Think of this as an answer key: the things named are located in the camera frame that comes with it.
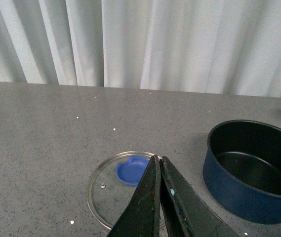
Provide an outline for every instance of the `gray countertop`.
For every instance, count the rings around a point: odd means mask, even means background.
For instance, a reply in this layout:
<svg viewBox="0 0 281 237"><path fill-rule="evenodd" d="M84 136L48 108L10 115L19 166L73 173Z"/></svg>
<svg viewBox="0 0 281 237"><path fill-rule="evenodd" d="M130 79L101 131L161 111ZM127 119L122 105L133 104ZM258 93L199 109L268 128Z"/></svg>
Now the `gray countertop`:
<svg viewBox="0 0 281 237"><path fill-rule="evenodd" d="M281 99L0 82L0 236L106 236L86 186L102 161L132 150L169 157L240 236L281 236L281 224L226 211L203 182L207 135L231 119L281 128Z"/></svg>

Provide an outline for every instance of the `pot rim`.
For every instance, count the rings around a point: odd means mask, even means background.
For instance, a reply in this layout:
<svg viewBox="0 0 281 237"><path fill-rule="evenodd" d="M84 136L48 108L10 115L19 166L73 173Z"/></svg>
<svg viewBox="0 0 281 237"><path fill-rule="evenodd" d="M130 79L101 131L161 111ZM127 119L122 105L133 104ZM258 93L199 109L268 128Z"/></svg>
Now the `pot rim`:
<svg viewBox="0 0 281 237"><path fill-rule="evenodd" d="M261 189L258 189L258 188L255 188L249 184L246 184L244 183L243 181L241 181L240 179L238 179L236 176L234 176L233 174L231 174L228 170L225 169L225 167L223 167L221 165L221 163L218 161L218 159L216 158L216 156L214 155L211 147L210 147L210 138L212 136L212 134L214 133L214 131L225 125L225 124L228 124L228 123L234 123L234 122L248 122L248 123L256 123L256 124L259 124L259 125L263 125L263 126L267 126L267 127L270 127L272 129L276 129L278 131L281 132L281 128L279 127L276 127L276 126L273 126L273 125L270 125L268 123L264 123L264 122L259 122L259 121L254 121L254 120L246 120L246 119L234 119L234 120L228 120L228 121L224 121L224 122L221 122L219 123L218 125L214 126L211 131L209 132L208 134L208 137L207 137L207 148L209 150L209 152L211 152L212 156L214 157L215 159L215 162L219 165L219 167L226 173L226 175L230 176L232 179L234 179L235 181L237 181L239 184L245 186L246 188L248 189L252 189L252 190L255 190L261 194L265 194L265 195L268 195L268 196L271 196L271 197L275 197L275 198L281 198L281 195L278 195L278 194L273 194L273 193L269 193L269 192L266 192L266 191L263 191Z"/></svg>

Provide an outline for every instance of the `white curtain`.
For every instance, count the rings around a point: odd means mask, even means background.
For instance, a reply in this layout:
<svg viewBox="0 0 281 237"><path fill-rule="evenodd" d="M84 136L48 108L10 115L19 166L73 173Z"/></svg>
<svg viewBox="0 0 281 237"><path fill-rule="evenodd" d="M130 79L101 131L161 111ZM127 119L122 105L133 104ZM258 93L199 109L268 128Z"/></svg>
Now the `white curtain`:
<svg viewBox="0 0 281 237"><path fill-rule="evenodd" d="M281 0L0 0L0 81L281 97Z"/></svg>

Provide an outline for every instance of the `cooking pot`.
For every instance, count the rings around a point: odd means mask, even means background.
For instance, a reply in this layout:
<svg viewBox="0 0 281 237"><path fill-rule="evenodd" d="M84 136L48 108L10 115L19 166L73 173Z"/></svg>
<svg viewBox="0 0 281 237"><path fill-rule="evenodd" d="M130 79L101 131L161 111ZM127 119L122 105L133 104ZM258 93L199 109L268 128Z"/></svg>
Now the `cooking pot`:
<svg viewBox="0 0 281 237"><path fill-rule="evenodd" d="M281 129L250 120L215 126L203 166L213 197L233 214L281 223Z"/></svg>

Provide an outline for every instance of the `blue pot exterior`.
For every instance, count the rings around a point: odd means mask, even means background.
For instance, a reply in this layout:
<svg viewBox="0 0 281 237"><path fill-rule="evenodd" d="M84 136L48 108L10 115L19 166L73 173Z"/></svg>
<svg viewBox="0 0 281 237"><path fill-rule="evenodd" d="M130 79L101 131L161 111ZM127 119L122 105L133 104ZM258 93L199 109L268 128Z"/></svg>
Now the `blue pot exterior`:
<svg viewBox="0 0 281 237"><path fill-rule="evenodd" d="M233 214L255 223L281 223L281 196L255 189L230 174L208 149L203 166L213 197Z"/></svg>

